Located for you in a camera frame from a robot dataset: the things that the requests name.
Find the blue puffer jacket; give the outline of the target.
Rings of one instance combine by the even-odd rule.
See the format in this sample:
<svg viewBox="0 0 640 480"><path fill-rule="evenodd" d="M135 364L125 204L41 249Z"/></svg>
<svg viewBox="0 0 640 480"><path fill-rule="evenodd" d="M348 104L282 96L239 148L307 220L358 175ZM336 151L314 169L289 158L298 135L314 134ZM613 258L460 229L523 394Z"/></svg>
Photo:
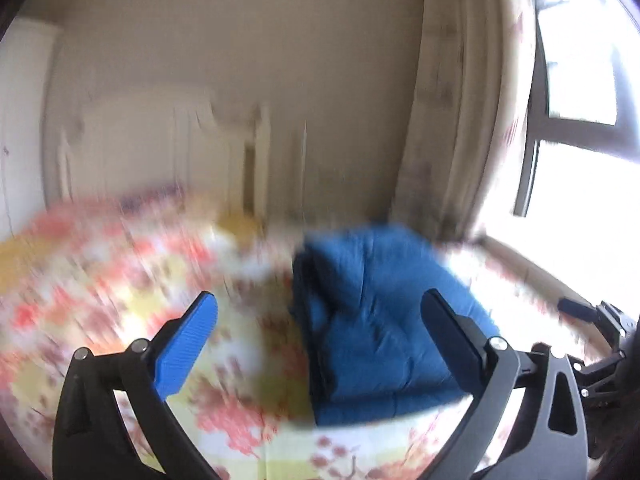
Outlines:
<svg viewBox="0 0 640 480"><path fill-rule="evenodd" d="M428 290L485 335L499 333L432 245L403 226L307 236L293 260L292 289L319 427L394 418L462 397L422 321Z"/></svg>

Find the floral bed sheet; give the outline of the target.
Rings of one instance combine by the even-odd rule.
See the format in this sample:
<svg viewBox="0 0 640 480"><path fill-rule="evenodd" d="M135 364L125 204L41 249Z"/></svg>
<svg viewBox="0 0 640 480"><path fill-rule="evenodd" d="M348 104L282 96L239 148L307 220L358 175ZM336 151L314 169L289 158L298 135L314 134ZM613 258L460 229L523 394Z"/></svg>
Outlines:
<svg viewBox="0 0 640 480"><path fill-rule="evenodd" d="M201 196L1 242L1 418L48 479L585 479L580 324L486 249Z"/></svg>

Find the yellow pillow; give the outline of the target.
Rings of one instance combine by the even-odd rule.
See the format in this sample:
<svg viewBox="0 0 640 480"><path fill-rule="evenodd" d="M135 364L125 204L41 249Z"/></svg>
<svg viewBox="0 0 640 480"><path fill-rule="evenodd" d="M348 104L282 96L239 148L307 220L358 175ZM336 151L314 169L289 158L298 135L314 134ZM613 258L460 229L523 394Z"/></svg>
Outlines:
<svg viewBox="0 0 640 480"><path fill-rule="evenodd" d="M239 243L249 243L262 237L262 222L250 214L223 214L218 218L217 226Z"/></svg>

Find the white wooden headboard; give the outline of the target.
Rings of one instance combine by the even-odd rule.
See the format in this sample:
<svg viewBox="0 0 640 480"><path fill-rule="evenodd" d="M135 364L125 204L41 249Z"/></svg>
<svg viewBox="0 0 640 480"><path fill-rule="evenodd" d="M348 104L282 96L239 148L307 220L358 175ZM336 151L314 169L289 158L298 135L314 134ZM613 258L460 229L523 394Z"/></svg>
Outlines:
<svg viewBox="0 0 640 480"><path fill-rule="evenodd" d="M267 104L232 122L204 87L154 86L106 96L60 132L62 200L105 200L175 184L231 212L265 219L271 120Z"/></svg>

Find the silver desk lamp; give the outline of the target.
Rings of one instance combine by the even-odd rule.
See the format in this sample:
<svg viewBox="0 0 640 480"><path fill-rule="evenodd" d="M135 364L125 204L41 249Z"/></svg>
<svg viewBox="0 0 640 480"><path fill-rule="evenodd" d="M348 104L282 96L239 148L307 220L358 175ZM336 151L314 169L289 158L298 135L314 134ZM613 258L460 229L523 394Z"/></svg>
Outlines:
<svg viewBox="0 0 640 480"><path fill-rule="evenodd" d="M306 168L308 154L308 122L303 123L303 130L299 138L299 178L298 178L298 212L300 221L306 226Z"/></svg>

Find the white wardrobe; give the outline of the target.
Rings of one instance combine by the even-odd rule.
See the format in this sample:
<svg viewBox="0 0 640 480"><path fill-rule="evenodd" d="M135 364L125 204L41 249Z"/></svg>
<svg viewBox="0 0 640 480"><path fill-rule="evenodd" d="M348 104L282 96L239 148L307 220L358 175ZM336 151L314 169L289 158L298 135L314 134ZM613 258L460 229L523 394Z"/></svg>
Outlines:
<svg viewBox="0 0 640 480"><path fill-rule="evenodd" d="M44 208L42 113L58 28L16 18L1 40L1 238Z"/></svg>

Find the patterned window curtain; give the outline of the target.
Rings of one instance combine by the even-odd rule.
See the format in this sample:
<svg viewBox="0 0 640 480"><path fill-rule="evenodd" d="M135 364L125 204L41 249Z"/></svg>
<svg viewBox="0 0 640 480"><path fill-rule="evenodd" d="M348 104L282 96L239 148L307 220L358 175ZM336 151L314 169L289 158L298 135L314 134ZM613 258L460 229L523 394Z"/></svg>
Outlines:
<svg viewBox="0 0 640 480"><path fill-rule="evenodd" d="M512 212L535 47L534 0L424 0L394 221L475 240Z"/></svg>

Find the window frame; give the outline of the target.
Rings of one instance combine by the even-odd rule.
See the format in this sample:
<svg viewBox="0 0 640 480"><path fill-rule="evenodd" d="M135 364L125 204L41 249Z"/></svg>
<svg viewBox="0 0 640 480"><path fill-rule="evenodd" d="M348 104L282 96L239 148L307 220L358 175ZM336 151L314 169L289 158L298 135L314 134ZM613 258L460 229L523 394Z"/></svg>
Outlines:
<svg viewBox="0 0 640 480"><path fill-rule="evenodd" d="M542 144L639 158L636 0L534 0L536 48L514 212L528 213Z"/></svg>

